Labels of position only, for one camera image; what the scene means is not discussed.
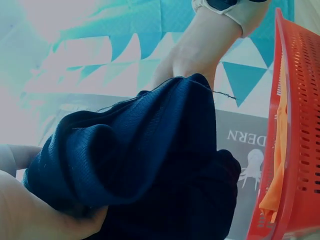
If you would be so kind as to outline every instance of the laundry basket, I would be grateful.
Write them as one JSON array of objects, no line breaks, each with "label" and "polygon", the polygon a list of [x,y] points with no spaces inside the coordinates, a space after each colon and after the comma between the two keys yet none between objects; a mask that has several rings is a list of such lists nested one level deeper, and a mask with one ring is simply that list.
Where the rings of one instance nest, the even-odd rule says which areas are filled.
[{"label": "laundry basket", "polygon": [[[247,240],[295,239],[320,228],[320,36],[285,20],[276,10],[273,82],[264,166]],[[287,90],[287,147],[275,223],[259,204],[274,175],[280,68]]]}]

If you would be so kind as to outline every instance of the geometric pattern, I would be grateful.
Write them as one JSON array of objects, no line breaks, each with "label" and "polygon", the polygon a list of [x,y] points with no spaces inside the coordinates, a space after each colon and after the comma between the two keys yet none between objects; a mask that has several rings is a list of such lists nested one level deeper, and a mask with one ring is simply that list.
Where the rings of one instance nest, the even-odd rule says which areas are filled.
[{"label": "geometric pattern", "polygon": [[[291,0],[273,0],[261,27],[234,43],[217,68],[214,90],[236,99],[214,94],[217,109],[268,117],[275,7],[293,20]],[[193,17],[189,0],[106,3],[90,20],[61,32],[24,91],[134,97],[149,88],[160,60]]]}]

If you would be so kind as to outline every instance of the finger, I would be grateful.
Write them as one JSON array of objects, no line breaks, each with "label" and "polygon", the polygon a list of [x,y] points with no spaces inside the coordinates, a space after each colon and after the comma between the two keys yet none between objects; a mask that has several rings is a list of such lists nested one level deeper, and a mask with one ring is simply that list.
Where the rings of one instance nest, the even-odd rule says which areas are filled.
[{"label": "finger", "polygon": [[66,214],[63,217],[64,231],[73,239],[85,239],[100,231],[107,216],[108,207],[98,210],[91,218],[76,219]]},{"label": "finger", "polygon": [[41,151],[39,146],[9,145],[16,164],[16,169],[26,169]]}]

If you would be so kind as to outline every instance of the orange fabric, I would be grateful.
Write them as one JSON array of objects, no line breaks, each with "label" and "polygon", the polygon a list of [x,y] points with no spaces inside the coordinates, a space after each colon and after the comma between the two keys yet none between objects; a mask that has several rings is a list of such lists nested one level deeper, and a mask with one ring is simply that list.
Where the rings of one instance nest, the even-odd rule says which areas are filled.
[{"label": "orange fabric", "polygon": [[287,127],[288,127],[288,114],[287,114],[287,86],[286,86],[286,72],[284,68],[284,60],[281,60],[280,68],[280,86],[281,96],[277,109],[276,117],[276,138],[274,146],[274,177],[271,185],[261,201],[259,208],[266,217],[271,217],[271,222],[276,220],[283,180],[284,180],[284,167],[286,160],[287,150]]}]

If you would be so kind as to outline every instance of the navy blue fabric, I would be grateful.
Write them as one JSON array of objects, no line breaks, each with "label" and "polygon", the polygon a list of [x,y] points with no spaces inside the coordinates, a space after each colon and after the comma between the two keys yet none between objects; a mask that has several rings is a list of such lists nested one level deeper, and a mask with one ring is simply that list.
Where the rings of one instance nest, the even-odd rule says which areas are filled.
[{"label": "navy blue fabric", "polygon": [[222,240],[240,165],[217,151],[204,76],[175,77],[106,112],[58,124],[26,170],[26,188],[59,211],[109,206],[100,240]]}]

